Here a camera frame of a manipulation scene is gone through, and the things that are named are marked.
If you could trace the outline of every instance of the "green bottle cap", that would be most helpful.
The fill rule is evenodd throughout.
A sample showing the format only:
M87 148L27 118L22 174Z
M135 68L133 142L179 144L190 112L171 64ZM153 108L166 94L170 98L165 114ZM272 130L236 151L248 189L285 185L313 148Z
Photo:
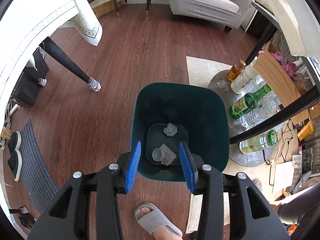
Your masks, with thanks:
M269 85L268 84L264 84L263 85L263 91L267 94L267 93L269 93L269 92L271 92L271 88L269 87Z
M275 130L271 130L270 132L268 132L267 140L268 140L268 143L270 145L276 145L277 144L278 135L277 135Z

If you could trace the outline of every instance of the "wooden floor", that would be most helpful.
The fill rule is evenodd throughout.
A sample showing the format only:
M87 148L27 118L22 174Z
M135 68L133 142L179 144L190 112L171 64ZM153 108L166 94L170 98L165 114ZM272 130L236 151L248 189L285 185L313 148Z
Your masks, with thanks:
M97 47L74 28L58 29L51 38L89 76L101 83L94 93L83 81L46 54L48 84L33 108L20 108L12 117L12 130L22 130L32 120L43 159L58 187L74 171L92 173L130 150L134 105L139 91L153 82L188 84L186 56L233 65L245 60L256 43L242 28L223 32L224 26L195 18L173 21L168 5L120 8L120 18L110 12L99 18L103 27ZM22 179L14 182L4 151L4 172L11 208L26 206L39 214ZM153 237L136 222L134 210L152 202L183 232L186 229L189 191L185 183L169 183L138 176L129 195L119 195L126 240ZM90 238L95 239L95 201L91 205Z

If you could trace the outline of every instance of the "gray armchair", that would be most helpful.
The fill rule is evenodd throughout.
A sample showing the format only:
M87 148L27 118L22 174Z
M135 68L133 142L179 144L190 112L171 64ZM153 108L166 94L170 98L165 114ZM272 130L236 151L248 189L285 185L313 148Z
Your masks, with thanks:
M173 14L191 16L239 28L253 0L170 0Z

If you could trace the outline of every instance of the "gray slide sandal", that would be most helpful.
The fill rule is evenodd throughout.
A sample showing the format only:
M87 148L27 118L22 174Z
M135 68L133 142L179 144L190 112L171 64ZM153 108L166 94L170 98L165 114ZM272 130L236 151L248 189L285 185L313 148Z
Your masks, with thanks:
M142 216L141 208L147 207L151 210L150 213ZM159 227L166 226L170 231L182 237L182 232L169 219L158 209L155 205L145 202L137 207L134 212L137 222L141 225L150 235Z

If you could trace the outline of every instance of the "metal bolt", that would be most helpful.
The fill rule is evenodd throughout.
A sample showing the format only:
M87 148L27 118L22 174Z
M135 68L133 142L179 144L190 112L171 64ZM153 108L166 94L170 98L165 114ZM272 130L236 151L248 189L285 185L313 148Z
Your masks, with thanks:
M203 164L202 165L202 169L204 171L211 171L212 170L212 168L211 168L211 166L209 164Z
M81 171L76 171L76 172L73 174L73 177L74 177L75 179L78 179L78 178L80 178L81 176L82 176Z
M109 165L109 169L110 169L110 170L116 170L116 169L118 169L118 168L119 168L119 165L116 164L116 163L111 163L111 164Z
M239 172L238 173L238 178L239 179L245 179L246 177L247 177L247 175L245 173L243 173L243 172Z

